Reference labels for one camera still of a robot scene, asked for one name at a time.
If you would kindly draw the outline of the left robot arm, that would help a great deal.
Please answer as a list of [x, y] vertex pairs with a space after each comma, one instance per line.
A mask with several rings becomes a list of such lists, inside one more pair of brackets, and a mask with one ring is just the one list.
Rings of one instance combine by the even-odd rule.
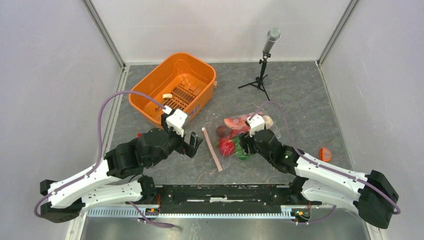
[[99, 165], [93, 165], [68, 179], [40, 182], [40, 193], [47, 202], [39, 207], [39, 217], [52, 223], [64, 223], [99, 206], [123, 202], [153, 203], [157, 190], [153, 179], [143, 176], [118, 185], [156, 166], [173, 152], [193, 158], [203, 139], [195, 132], [189, 142], [175, 130], [153, 128], [107, 152]]

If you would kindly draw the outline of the red toy chili pepper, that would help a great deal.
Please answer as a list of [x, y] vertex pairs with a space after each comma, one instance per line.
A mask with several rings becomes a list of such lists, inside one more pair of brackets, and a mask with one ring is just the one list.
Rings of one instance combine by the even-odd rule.
[[230, 139], [233, 139], [233, 138], [239, 136], [240, 134], [248, 133], [249, 131], [250, 131], [250, 127], [249, 126], [244, 126], [244, 127], [240, 128], [240, 129], [232, 129], [230, 131], [229, 138]]

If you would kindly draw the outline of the green toy bok choy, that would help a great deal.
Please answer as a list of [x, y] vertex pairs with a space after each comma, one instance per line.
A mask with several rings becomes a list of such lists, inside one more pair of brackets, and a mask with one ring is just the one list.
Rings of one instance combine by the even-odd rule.
[[[219, 149], [218, 149], [218, 145], [219, 145], [219, 140], [220, 140], [220, 139], [221, 139], [221, 138], [219, 138], [219, 139], [218, 139], [218, 141], [217, 141], [217, 143], [214, 145], [214, 148], [215, 148], [215, 149], [217, 149], [218, 151], [219, 151]], [[251, 155], [244, 155], [243, 150], [242, 150], [242, 148], [241, 148], [241, 146], [240, 146], [239, 136], [237, 136], [237, 137], [235, 137], [235, 138], [232, 138], [231, 140], [233, 140], [233, 141], [234, 141], [235, 146], [236, 146], [236, 149], [235, 149], [234, 154], [232, 154], [232, 155], [230, 155], [230, 156], [227, 156], [227, 157], [235, 156], [235, 157], [237, 157], [237, 158], [239, 158], [239, 159], [241, 159], [241, 160], [246, 160], [246, 159], [248, 159], [248, 158], [251, 156]]]

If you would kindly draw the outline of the red toy tomato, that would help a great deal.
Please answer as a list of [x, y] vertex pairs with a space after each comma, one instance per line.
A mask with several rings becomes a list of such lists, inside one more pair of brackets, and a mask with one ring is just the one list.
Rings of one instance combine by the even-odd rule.
[[224, 157], [231, 156], [236, 151], [236, 144], [232, 139], [221, 138], [218, 141], [218, 151]]

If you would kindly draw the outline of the clear polka dot zip bag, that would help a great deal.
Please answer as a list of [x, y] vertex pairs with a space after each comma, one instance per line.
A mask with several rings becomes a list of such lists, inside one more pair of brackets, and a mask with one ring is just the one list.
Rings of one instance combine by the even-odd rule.
[[243, 150], [240, 135], [248, 134], [246, 121], [253, 113], [229, 116], [202, 127], [212, 159], [219, 172], [230, 166], [231, 161], [249, 159], [252, 154]]

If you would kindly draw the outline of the dark purple toy plum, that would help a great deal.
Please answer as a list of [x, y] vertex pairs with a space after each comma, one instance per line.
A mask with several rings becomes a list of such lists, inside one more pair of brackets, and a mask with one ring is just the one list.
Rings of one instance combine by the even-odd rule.
[[231, 130], [232, 129], [226, 125], [220, 125], [216, 128], [215, 133], [220, 139], [228, 138], [230, 136]]

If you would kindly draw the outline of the orange plastic basket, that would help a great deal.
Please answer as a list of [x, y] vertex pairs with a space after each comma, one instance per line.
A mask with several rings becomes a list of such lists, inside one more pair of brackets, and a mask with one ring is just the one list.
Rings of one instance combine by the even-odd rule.
[[[216, 71], [208, 63], [185, 52], [170, 55], [132, 90], [144, 93], [164, 106], [184, 111], [192, 120], [212, 99]], [[163, 99], [163, 94], [172, 94]]]

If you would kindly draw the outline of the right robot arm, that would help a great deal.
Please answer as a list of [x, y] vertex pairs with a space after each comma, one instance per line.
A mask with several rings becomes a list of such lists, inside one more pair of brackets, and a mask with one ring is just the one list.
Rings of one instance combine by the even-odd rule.
[[345, 208], [380, 229], [387, 229], [392, 216], [401, 213], [399, 194], [377, 170], [363, 173], [321, 161], [282, 144], [269, 129], [242, 133], [239, 138], [244, 152], [258, 154], [279, 172], [295, 177], [288, 191], [295, 204], [308, 200]]

